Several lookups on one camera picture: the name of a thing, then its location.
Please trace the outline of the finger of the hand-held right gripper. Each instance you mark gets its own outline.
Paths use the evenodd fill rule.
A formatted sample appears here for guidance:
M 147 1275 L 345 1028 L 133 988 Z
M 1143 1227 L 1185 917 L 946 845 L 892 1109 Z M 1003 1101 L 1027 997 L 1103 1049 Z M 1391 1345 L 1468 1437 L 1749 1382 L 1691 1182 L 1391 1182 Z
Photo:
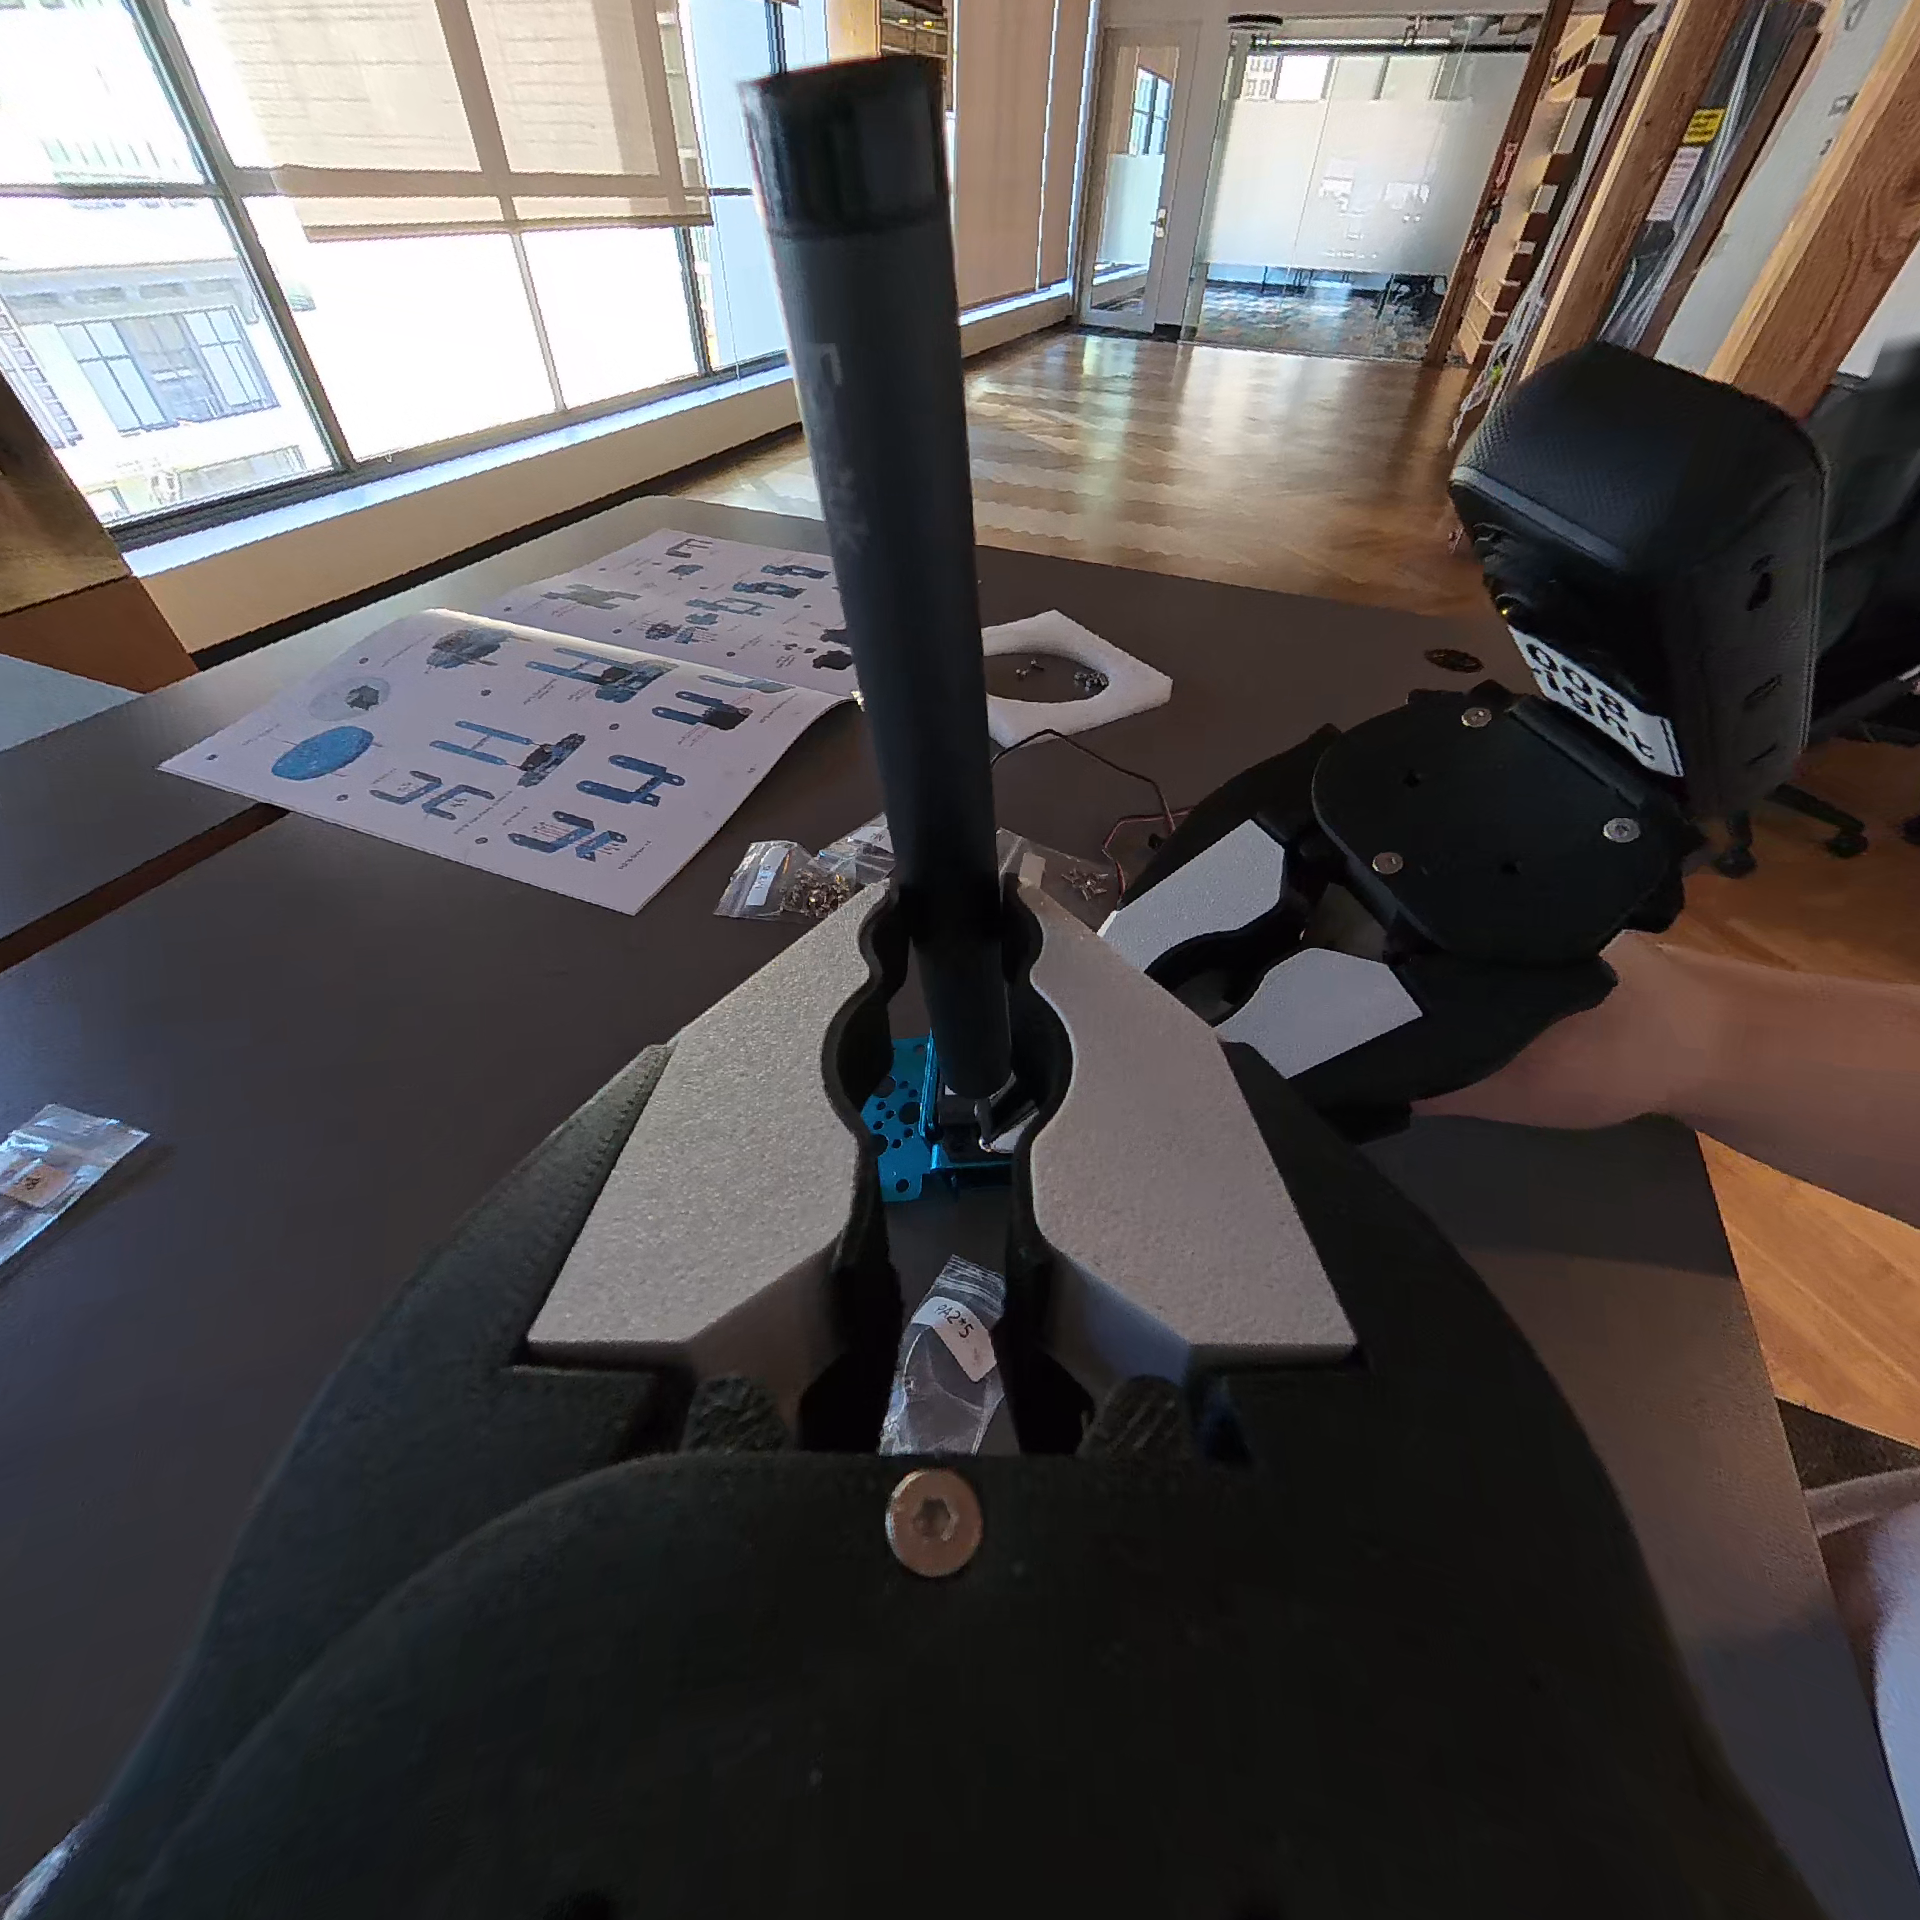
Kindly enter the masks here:
M 1301 949 L 1271 967 L 1250 999 L 1217 1025 L 1286 1079 L 1420 1021 L 1420 1002 L 1394 969 L 1343 950 Z
M 1238 822 L 1180 868 L 1117 905 L 1097 938 L 1138 971 L 1174 950 L 1254 925 L 1284 898 L 1286 850 L 1259 822 Z

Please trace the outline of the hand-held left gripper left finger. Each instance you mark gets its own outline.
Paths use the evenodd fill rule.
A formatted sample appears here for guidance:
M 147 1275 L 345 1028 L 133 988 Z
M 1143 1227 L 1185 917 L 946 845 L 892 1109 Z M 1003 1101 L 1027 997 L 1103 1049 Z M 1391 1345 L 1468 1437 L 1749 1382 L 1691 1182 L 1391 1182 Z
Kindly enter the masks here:
M 863 889 L 686 1025 L 527 1332 L 545 1363 L 815 1378 L 842 1351 L 833 1252 L 859 1146 L 828 1090 L 873 982 Z

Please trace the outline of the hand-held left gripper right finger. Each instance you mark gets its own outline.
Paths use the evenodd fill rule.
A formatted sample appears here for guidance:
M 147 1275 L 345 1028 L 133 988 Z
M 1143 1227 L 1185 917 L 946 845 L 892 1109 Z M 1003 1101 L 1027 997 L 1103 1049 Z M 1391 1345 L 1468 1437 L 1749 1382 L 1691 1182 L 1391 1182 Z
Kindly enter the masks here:
M 1093 1395 L 1221 1370 L 1342 1363 L 1355 1332 L 1213 1030 L 1017 883 L 1028 981 L 1067 1082 L 1027 1149 L 1051 1258 L 1044 1345 Z

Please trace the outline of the white square foam frame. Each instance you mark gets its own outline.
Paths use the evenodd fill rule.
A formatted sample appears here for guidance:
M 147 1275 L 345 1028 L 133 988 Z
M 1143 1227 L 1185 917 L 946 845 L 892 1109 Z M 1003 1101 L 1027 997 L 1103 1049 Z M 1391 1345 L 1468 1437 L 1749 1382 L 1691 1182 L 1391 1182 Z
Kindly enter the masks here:
M 989 670 L 989 734 L 1003 749 L 1043 734 L 1077 735 L 1150 714 L 1165 706 L 1172 692 L 1167 674 L 1125 653 L 1061 611 L 987 627 L 980 646 Z M 1044 662 L 1044 674 L 1014 681 L 1013 668 L 1028 655 Z M 1091 702 L 1077 702 L 1073 687 L 1077 665 L 1103 673 L 1111 687 Z

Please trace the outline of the black screwdriver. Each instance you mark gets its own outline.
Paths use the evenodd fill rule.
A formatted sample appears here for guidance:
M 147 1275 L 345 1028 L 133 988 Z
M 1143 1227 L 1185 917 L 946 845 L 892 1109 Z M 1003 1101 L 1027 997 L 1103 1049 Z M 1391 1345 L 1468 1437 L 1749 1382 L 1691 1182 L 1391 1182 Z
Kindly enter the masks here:
M 1017 1070 L 934 62 L 741 89 L 807 455 L 943 1082 Z

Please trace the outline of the person's right forearm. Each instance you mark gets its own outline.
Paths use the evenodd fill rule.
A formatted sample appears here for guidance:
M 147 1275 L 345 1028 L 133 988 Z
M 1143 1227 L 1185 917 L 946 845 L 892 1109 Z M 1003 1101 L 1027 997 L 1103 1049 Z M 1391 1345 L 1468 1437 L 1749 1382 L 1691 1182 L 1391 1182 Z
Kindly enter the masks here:
M 1679 1121 L 1865 1209 L 1917 1222 L 1917 989 L 1757 967 L 1625 932 L 1615 985 L 1428 1117 L 1591 1132 Z

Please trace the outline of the dark brown desk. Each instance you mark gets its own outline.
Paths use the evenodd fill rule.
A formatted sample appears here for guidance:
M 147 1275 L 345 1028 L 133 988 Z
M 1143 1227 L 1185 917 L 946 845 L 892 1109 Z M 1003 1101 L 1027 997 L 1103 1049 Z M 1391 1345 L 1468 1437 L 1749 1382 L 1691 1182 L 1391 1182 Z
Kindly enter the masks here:
M 717 852 L 642 917 L 281 820 L 5 974 L 5 1124 L 151 1130 L 5 1283 L 5 1889 L 98 1802 L 349 1345 L 642 1045 L 774 950 Z M 1694 1139 L 1374 1147 L 1615 1477 L 1745 1780 L 1834 1916 L 1914 1873 Z

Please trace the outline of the clear bag of screws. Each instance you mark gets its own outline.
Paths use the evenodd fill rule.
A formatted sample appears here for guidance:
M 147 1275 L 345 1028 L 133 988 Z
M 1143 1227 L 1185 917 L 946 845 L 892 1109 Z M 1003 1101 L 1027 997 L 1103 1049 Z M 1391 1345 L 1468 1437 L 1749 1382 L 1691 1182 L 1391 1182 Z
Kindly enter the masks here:
M 863 889 L 886 883 L 893 866 L 893 838 L 882 815 L 818 850 L 788 838 L 754 841 L 714 911 L 726 921 L 822 921 Z

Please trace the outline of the black wheeled office chair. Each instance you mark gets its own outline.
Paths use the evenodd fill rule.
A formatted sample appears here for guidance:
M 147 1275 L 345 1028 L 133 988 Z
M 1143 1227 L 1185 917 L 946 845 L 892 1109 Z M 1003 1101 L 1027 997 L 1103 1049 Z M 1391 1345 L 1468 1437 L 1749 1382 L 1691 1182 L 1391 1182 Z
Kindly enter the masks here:
M 1807 435 L 1829 471 L 1807 746 L 1915 746 L 1917 340 L 1839 375 Z

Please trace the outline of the white printed instruction manual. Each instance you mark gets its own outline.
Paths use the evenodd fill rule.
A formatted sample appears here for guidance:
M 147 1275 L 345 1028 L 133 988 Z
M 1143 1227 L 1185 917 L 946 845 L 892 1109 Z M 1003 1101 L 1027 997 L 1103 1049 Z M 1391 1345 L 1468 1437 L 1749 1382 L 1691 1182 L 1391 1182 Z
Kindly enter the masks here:
M 631 917 L 854 698 L 828 555 L 665 529 L 401 617 L 159 770 Z

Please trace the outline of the wooden cabinet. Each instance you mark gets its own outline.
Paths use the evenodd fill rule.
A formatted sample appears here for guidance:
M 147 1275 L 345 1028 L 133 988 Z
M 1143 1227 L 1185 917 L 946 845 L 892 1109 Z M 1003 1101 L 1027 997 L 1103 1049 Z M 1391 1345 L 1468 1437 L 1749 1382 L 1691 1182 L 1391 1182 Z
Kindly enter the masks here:
M 2 389 L 2 653 L 133 692 L 199 673 L 12 386 Z

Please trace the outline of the large glass window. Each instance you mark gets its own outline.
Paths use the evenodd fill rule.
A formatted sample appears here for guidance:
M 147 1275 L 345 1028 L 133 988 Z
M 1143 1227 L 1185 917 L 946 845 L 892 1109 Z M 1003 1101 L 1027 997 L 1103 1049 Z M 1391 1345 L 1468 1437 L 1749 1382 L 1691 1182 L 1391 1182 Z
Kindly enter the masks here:
M 710 223 L 311 242 L 242 196 L 172 5 L 5 2 L 5 382 L 103 524 L 414 463 L 781 353 L 739 85 L 822 5 L 677 5 Z

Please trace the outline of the beige roller blind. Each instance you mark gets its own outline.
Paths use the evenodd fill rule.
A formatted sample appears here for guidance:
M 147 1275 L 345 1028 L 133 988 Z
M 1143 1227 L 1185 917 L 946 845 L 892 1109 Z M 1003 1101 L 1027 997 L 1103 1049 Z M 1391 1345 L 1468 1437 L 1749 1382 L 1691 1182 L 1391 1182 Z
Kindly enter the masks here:
M 172 5 L 242 196 L 311 242 L 705 229 L 677 5 Z

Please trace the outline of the wooden support post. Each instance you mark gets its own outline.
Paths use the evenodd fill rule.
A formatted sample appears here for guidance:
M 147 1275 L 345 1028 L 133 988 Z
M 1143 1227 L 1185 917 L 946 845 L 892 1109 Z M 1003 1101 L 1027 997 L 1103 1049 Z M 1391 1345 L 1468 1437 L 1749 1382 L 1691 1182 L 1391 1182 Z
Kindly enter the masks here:
M 1873 87 L 1793 215 L 1710 377 L 1806 415 L 1917 234 L 1915 65 Z
M 1527 338 L 1516 380 L 1597 337 L 1735 15 L 1732 2 L 1667 7 L 1597 182 L 1555 268 L 1553 297 Z

